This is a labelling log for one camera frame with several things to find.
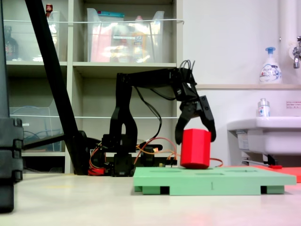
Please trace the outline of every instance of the white sink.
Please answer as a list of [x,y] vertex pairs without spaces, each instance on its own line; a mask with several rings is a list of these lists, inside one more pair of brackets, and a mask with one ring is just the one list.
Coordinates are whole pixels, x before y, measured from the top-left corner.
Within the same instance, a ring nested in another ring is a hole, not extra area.
[[233,121],[227,129],[247,134],[244,152],[301,155],[301,117],[256,117]]

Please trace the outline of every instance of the red cylinder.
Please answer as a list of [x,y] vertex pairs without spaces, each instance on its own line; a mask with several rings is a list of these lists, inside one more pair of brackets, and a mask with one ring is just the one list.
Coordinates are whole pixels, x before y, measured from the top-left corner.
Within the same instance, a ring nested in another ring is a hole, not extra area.
[[211,133],[203,129],[186,129],[183,134],[181,166],[207,169],[210,165]]

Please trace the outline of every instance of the clear plastic bin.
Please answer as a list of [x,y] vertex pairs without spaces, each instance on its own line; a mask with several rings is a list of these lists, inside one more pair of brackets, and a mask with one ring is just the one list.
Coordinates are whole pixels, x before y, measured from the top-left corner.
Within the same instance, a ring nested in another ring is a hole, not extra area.
[[[25,144],[63,133],[60,119],[57,117],[50,117],[58,116],[54,101],[52,101],[49,107],[10,107],[9,113],[11,118],[19,118],[22,120]],[[27,152],[61,151],[63,151],[62,141],[28,150]]]
[[[163,21],[101,23],[97,11],[87,9],[88,61],[114,63],[162,63]],[[153,20],[163,19],[164,11]]]
[[[67,61],[68,24],[62,13],[52,12],[48,23],[59,61]],[[43,61],[31,22],[4,21],[7,60]]]

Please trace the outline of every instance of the black stand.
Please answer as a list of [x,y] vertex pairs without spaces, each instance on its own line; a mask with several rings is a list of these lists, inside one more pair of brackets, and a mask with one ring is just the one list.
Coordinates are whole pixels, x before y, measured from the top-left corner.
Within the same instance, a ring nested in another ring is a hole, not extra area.
[[13,185],[22,180],[21,150],[64,140],[75,173],[87,175],[90,159],[89,149],[95,148],[99,143],[96,139],[87,138],[83,131],[78,131],[42,1],[25,0],[25,2],[64,134],[23,145],[21,120],[9,118],[3,10],[2,0],[0,0],[0,53],[2,53],[0,54],[0,212],[10,212],[14,208]]
[[23,128],[21,120],[9,118],[2,1],[0,3],[0,212],[11,212],[14,183],[22,180]]

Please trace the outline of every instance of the table surface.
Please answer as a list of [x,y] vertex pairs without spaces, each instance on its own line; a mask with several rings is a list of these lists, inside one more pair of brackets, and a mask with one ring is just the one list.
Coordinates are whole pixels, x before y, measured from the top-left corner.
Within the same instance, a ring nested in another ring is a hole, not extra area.
[[169,196],[133,178],[26,174],[1,226],[301,226],[301,184],[283,195]]

